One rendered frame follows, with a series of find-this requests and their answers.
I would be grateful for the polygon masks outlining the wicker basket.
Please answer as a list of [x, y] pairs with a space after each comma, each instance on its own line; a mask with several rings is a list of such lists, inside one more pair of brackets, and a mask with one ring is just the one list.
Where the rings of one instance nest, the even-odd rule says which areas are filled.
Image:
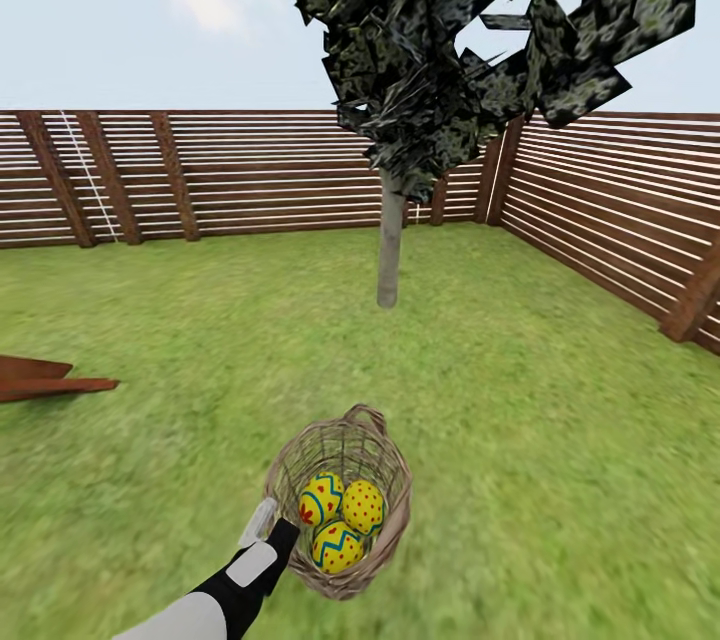
[[[355, 418], [361, 411], [369, 415], [372, 423], [366, 419]], [[291, 474], [291, 466], [287, 461], [294, 452], [295, 446], [300, 444], [304, 438], [314, 436], [316, 432], [320, 443], [325, 443], [326, 427], [334, 428], [331, 433], [335, 437], [339, 436], [339, 444], [342, 447], [347, 443], [357, 442], [354, 445], [355, 448], [346, 447], [343, 452], [350, 458], [357, 459], [355, 464], [358, 469], [364, 469], [368, 464], [372, 469], [380, 470], [383, 467], [391, 474], [387, 478], [388, 482], [384, 481], [381, 484], [382, 489], [387, 492], [386, 498], [384, 498], [384, 510], [390, 508], [390, 516], [384, 514], [386, 526], [378, 532], [378, 537], [374, 538], [372, 547], [362, 561], [338, 573], [319, 571], [313, 563], [312, 556], [303, 549], [301, 540], [295, 541], [286, 569], [290, 569], [299, 579], [302, 579], [303, 585], [307, 589], [311, 589], [321, 597], [348, 601], [355, 595], [366, 591], [383, 567], [392, 561], [399, 539], [411, 520], [412, 473], [405, 456], [397, 444], [392, 442], [392, 437], [388, 436], [386, 426], [387, 421], [380, 409], [369, 407], [366, 403], [357, 403], [344, 414], [344, 417], [313, 421], [305, 425], [296, 437], [289, 439], [281, 447], [267, 473], [262, 501], [273, 497], [277, 501], [277, 506], [266, 527], [266, 536], [273, 532], [273, 527], [279, 517], [302, 528], [303, 521], [298, 513], [301, 497]], [[351, 431], [350, 428], [354, 431], [360, 430], [361, 434], [358, 436], [347, 435]], [[369, 436], [370, 440], [368, 440]], [[367, 444], [378, 450], [377, 459], [370, 454]], [[289, 500], [285, 499], [284, 492], [278, 492], [276, 488], [279, 476], [282, 479], [285, 478], [283, 487], [287, 491], [290, 490]], [[398, 494], [393, 496], [396, 492]]]

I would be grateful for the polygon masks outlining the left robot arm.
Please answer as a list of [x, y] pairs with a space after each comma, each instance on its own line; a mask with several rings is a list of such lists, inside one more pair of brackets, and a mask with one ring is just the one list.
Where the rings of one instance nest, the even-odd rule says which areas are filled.
[[155, 617], [109, 640], [241, 640], [303, 534], [279, 517], [266, 536], [276, 506], [273, 497], [258, 504], [233, 562]]

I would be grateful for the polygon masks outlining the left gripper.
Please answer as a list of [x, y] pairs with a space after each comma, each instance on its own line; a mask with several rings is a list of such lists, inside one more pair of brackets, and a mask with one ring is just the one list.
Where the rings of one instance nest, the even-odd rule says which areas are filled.
[[300, 540], [303, 534], [302, 528], [289, 523], [283, 517], [277, 519], [273, 532], [267, 536], [265, 543], [274, 545], [278, 548], [282, 557], [282, 568], [280, 574], [284, 571], [284, 568], [289, 564], [289, 555], [295, 546], [295, 541]]

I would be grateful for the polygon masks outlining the easter egg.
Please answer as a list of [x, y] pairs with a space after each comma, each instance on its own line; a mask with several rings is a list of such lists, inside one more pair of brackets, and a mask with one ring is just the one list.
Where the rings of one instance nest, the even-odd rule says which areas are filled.
[[374, 538], [378, 532], [386, 526], [386, 516], [390, 516], [389, 510], [384, 510], [384, 498], [386, 491], [380, 486], [379, 480], [371, 479], [367, 474], [360, 475], [358, 468], [351, 465], [344, 465], [342, 462], [328, 460], [326, 467], [318, 470], [321, 472], [336, 472], [340, 475], [344, 488], [342, 498], [342, 512], [336, 517], [345, 520], [348, 526], [363, 538], [363, 545], [372, 547]]
[[336, 470], [321, 474], [317, 470], [302, 484], [298, 513], [307, 532], [320, 530], [322, 524], [328, 524], [342, 512], [346, 484], [342, 484], [340, 479]]
[[334, 518], [314, 532], [310, 554], [319, 571], [338, 573], [362, 561], [365, 546], [345, 520]]

